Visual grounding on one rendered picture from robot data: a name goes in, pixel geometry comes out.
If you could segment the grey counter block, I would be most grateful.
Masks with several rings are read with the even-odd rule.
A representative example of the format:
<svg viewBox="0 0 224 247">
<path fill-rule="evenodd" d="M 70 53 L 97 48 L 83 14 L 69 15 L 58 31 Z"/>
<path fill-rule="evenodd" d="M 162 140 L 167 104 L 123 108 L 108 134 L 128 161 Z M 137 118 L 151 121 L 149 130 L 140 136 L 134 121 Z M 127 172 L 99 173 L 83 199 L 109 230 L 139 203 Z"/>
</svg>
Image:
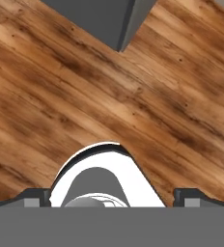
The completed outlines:
<svg viewBox="0 0 224 247">
<path fill-rule="evenodd" d="M 41 0 L 78 27 L 122 52 L 157 0 Z"/>
</svg>

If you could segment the white and black round thing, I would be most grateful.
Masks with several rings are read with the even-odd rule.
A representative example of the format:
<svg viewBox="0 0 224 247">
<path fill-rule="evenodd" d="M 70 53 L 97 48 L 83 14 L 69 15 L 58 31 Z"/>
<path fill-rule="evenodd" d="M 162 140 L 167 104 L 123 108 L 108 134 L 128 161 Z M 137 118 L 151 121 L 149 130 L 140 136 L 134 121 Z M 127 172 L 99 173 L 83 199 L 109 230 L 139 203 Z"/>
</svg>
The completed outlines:
<svg viewBox="0 0 224 247">
<path fill-rule="evenodd" d="M 51 185 L 53 207 L 164 207 L 132 155 L 98 142 L 69 158 Z"/>
</svg>

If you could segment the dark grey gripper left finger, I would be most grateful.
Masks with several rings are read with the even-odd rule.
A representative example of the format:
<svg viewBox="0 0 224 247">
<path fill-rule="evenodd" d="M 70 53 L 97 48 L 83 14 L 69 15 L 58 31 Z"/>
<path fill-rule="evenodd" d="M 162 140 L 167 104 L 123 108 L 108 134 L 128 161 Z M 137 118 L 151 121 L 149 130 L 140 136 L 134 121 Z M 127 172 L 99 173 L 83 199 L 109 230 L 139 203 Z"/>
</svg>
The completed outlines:
<svg viewBox="0 0 224 247">
<path fill-rule="evenodd" d="M 0 201 L 5 207 L 47 207 L 51 206 L 49 188 L 28 188 L 5 201 Z"/>
</svg>

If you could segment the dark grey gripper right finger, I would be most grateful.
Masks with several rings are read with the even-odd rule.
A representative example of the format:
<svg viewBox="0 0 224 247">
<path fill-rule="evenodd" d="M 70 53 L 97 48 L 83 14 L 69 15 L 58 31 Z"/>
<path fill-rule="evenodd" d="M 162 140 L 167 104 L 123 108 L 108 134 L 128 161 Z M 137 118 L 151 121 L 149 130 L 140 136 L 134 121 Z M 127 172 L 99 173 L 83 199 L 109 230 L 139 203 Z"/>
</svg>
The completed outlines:
<svg viewBox="0 0 224 247">
<path fill-rule="evenodd" d="M 210 198 L 197 188 L 176 188 L 173 206 L 178 207 L 216 207 L 224 202 Z"/>
</svg>

